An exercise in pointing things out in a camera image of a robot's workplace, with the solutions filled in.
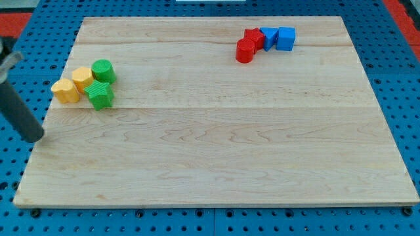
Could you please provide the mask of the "silver pusher mount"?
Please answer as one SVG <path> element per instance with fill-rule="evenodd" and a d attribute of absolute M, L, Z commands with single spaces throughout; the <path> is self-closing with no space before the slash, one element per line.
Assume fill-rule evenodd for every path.
<path fill-rule="evenodd" d="M 12 51 L 8 44 L 10 41 L 9 37 L 1 37 L 1 83 L 7 80 L 9 70 L 24 59 L 20 51 Z"/>

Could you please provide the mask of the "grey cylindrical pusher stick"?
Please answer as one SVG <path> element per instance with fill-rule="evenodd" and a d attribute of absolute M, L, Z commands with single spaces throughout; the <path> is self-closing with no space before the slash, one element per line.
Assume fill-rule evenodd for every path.
<path fill-rule="evenodd" d="M 43 127 L 7 80 L 1 82 L 1 113 L 24 141 L 34 143 L 43 137 Z"/>

